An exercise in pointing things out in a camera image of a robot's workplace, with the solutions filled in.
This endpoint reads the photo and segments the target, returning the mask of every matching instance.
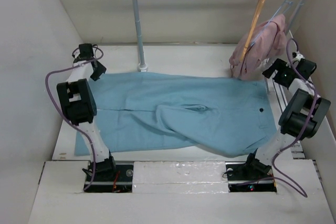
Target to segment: pole base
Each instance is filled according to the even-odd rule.
[[[138,71],[139,72],[147,72],[148,71],[148,65],[145,63],[144,65],[138,65]]]

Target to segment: cable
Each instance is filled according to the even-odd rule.
[[[259,36],[263,33],[263,31],[266,29],[266,27],[269,25],[269,23],[272,22],[272,20],[274,19],[274,17],[279,13],[279,11],[283,8],[283,6],[285,4],[288,4],[288,8],[286,10],[284,10],[283,14],[289,10],[289,8],[293,5],[293,1],[288,1],[288,0],[284,0],[283,3],[280,5],[280,7],[277,9],[277,11],[274,13],[274,15],[272,16],[272,18],[267,22],[267,24],[264,26],[264,28],[258,33],[258,35],[254,38],[254,40],[252,41],[250,47],[252,47],[255,43],[256,40],[259,38]]]
[[[74,55],[74,53],[76,52],[78,48],[76,48],[73,52],[72,52],[72,55]],[[65,69],[61,69],[61,70],[55,70],[55,71],[52,71],[50,73],[48,73],[46,75],[46,78],[45,78],[45,85],[46,85],[46,89],[47,89],[47,93],[51,99],[51,102],[52,104],[54,105],[55,109],[57,110],[58,114],[62,117],[62,119],[67,123],[69,124],[73,129],[75,129],[76,131],[78,131],[79,133],[83,134],[89,141],[90,143],[90,146],[91,146],[91,150],[92,150],[92,155],[93,155],[93,160],[92,160],[92,163],[93,163],[93,168],[92,168],[92,175],[91,175],[91,180],[90,180],[90,183],[84,188],[84,191],[86,191],[93,183],[93,180],[94,180],[94,176],[96,174],[96,153],[95,153],[95,149],[93,147],[93,141],[92,139],[90,138],[90,136],[82,131],[81,129],[79,129],[78,127],[76,127],[75,125],[73,125],[62,113],[62,110],[58,107],[52,93],[51,93],[51,90],[50,90],[50,87],[49,87],[49,77],[54,74],[54,73],[62,73],[62,72],[66,72],[66,71],[69,71],[69,70],[73,70],[73,69],[76,69],[76,68],[79,68],[85,64],[88,64],[88,63],[91,63],[93,61],[96,61],[96,60],[100,60],[101,58],[103,58],[104,56],[104,52],[98,48],[98,46],[96,47],[96,50],[99,50],[101,52],[101,56],[99,58],[96,58],[96,59],[93,59],[93,60],[88,60],[88,61],[85,61],[83,64],[79,64],[79,65],[76,65],[76,66],[73,66],[71,68],[65,68]]]
[[[295,68],[295,66],[293,65],[293,61],[292,61],[292,58],[290,56],[290,50],[289,50],[289,44],[290,42],[293,41],[296,45],[296,51],[299,51],[299,45],[298,43],[296,42],[296,40],[294,40],[293,38],[290,38],[288,41],[287,41],[287,45],[286,45],[286,53],[287,53],[287,58],[288,58],[288,61],[292,67],[292,69],[294,70],[294,72],[297,74],[297,76],[303,80],[303,81],[307,81],[299,72],[298,70]],[[316,102],[317,102],[317,99],[318,99],[318,92],[316,90],[316,88],[314,87],[314,85],[310,85],[310,88],[314,91],[314,98],[313,98],[313,102],[312,102],[312,105],[310,107],[310,110],[309,110],[309,113],[307,115],[307,118],[305,120],[305,123],[300,131],[300,133],[298,134],[298,136],[295,138],[295,140],[289,144],[288,146],[282,148],[281,150],[279,150],[279,152],[277,154],[274,155],[274,157],[272,158],[272,167],[278,172],[280,173],[282,176],[284,176],[285,178],[289,179],[290,181],[292,181],[298,188],[296,188],[295,186],[293,186],[291,183],[289,183],[288,181],[284,180],[283,178],[279,178],[279,177],[267,177],[267,178],[262,178],[262,179],[258,179],[258,180],[253,180],[253,181],[249,181],[249,182],[245,182],[245,183],[240,183],[239,185],[248,185],[248,184],[253,184],[253,183],[256,183],[256,182],[259,182],[261,180],[273,180],[273,179],[277,179],[279,181],[282,181],[284,183],[286,183],[287,185],[289,185],[291,188],[293,188],[295,191],[297,191],[300,195],[304,196],[304,198],[308,198],[308,195],[306,193],[306,191],[294,180],[292,179],[291,177],[289,177],[287,174],[285,174],[284,172],[280,171],[280,169],[275,165],[275,160],[278,158],[278,156],[284,152],[285,150],[293,147],[302,137],[302,135],[304,134],[307,126],[308,126],[308,123],[309,123],[309,120],[314,112],[314,109],[315,109],[315,106],[316,106]]]

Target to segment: wall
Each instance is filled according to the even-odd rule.
[[[21,224],[60,128],[44,78],[71,64],[81,39],[59,0],[0,4],[0,222]],[[51,86],[65,78],[54,77]]]
[[[312,78],[320,94],[331,101],[328,114],[333,135],[336,136],[336,2],[335,0],[312,0],[294,34],[300,51],[306,58],[317,63]],[[330,127],[325,125],[317,135],[302,141],[306,157],[316,159],[324,191],[336,219],[336,142]]]
[[[131,0],[61,1],[84,41],[136,41]],[[144,41],[236,43],[249,29],[257,1],[139,0]],[[260,21],[282,1],[266,0]]]

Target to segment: red wire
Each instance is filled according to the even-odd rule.
[[[116,182],[117,182],[117,179],[118,179],[118,177],[119,177],[119,174],[120,174],[120,171],[118,171],[118,173],[117,173],[117,175],[116,175],[116,178],[114,179],[114,182],[113,182],[113,188],[112,188],[112,192],[114,192],[114,190],[116,189]]]

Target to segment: pink garment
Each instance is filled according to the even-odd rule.
[[[267,22],[268,21],[255,28],[251,42],[263,30]],[[243,53],[248,34],[245,34],[243,38],[241,38],[235,51],[229,59],[232,67],[232,77],[248,80],[263,60],[283,54],[287,43],[285,35],[285,22],[286,18],[283,14],[274,17],[265,30],[261,32],[255,41],[255,44],[247,50],[243,62],[239,62],[239,59]]]

